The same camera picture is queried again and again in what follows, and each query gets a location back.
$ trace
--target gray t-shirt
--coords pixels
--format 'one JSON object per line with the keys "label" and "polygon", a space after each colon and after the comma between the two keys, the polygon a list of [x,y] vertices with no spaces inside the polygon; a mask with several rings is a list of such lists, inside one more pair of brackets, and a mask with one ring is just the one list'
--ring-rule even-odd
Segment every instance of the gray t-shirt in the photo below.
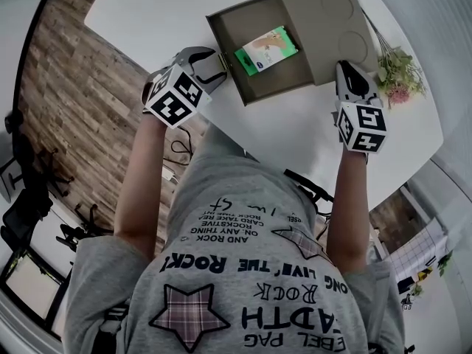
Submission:
{"label": "gray t-shirt", "polygon": [[99,330],[117,353],[403,352],[386,263],[344,277],[313,237],[315,209],[291,180],[234,156],[199,159],[148,261],[117,237],[83,240],[64,347],[89,354]]}

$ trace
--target product box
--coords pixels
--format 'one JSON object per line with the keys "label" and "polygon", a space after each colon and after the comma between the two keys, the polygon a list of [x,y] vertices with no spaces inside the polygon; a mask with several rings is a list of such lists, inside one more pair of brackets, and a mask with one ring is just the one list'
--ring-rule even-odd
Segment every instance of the product box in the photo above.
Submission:
{"label": "product box", "polygon": [[235,52],[249,76],[298,52],[284,27],[277,27],[243,46]]}
{"label": "product box", "polygon": [[[349,60],[365,72],[378,69],[358,0],[251,0],[207,20],[244,105],[333,82],[339,60]],[[298,52],[250,76],[237,51],[278,27],[284,27]]]}

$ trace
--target person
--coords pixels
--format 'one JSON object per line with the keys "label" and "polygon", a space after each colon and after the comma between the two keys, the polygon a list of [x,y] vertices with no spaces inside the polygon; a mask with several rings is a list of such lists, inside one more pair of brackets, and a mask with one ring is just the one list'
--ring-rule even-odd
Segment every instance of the person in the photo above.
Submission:
{"label": "person", "polygon": [[310,199],[210,125],[154,257],[165,133],[143,115],[114,235],[78,246],[66,353],[403,352],[395,276],[367,265],[363,153],[342,153],[325,253]]}

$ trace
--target cardboard box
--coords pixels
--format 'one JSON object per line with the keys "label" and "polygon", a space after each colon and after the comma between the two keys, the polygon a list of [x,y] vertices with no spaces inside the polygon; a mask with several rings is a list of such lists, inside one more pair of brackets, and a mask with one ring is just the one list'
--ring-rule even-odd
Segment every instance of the cardboard box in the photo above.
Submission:
{"label": "cardboard box", "polygon": [[[377,55],[357,0],[251,0],[207,17],[244,105],[336,79],[336,63],[350,60],[377,71]],[[235,52],[284,26],[298,54],[248,76]]]}

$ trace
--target pink flower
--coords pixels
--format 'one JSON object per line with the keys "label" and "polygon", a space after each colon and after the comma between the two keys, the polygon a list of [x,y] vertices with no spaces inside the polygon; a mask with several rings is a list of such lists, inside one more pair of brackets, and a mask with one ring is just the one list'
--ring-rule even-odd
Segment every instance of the pink flower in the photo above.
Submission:
{"label": "pink flower", "polygon": [[404,85],[395,85],[388,90],[386,94],[390,103],[405,103],[410,98],[410,92]]}

